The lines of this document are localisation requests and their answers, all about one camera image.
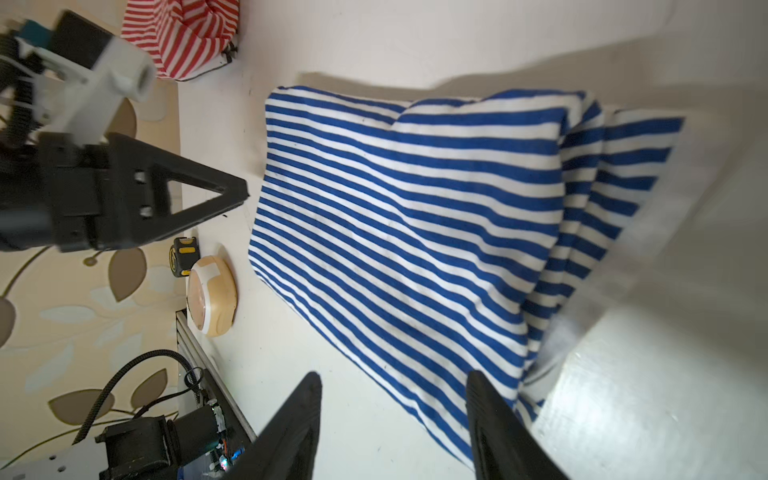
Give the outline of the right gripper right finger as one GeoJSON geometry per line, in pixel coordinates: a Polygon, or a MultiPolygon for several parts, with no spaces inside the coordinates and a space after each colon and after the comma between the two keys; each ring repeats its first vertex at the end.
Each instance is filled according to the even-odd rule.
{"type": "Polygon", "coordinates": [[[478,479],[567,479],[480,371],[468,375],[466,408],[478,479]]]}

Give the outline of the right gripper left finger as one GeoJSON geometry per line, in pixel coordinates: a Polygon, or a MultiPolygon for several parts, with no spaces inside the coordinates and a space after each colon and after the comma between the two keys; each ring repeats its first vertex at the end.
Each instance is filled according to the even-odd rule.
{"type": "Polygon", "coordinates": [[[310,372],[224,477],[310,480],[319,444],[321,401],[320,375],[310,372]]]}

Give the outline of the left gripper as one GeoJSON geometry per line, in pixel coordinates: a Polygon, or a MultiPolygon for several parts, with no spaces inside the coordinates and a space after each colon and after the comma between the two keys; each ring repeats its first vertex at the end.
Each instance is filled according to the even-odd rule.
{"type": "Polygon", "coordinates": [[[178,236],[242,205],[239,177],[125,135],[69,134],[1,149],[1,250],[129,249],[178,236]]]}

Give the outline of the blue striped tank top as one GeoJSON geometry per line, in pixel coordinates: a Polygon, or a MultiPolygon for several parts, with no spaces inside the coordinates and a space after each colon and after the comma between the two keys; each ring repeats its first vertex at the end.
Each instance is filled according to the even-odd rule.
{"type": "Polygon", "coordinates": [[[555,315],[684,126],[583,91],[388,101],[306,86],[274,90],[265,121],[256,276],[465,465],[469,374],[536,420],[555,315]]]}

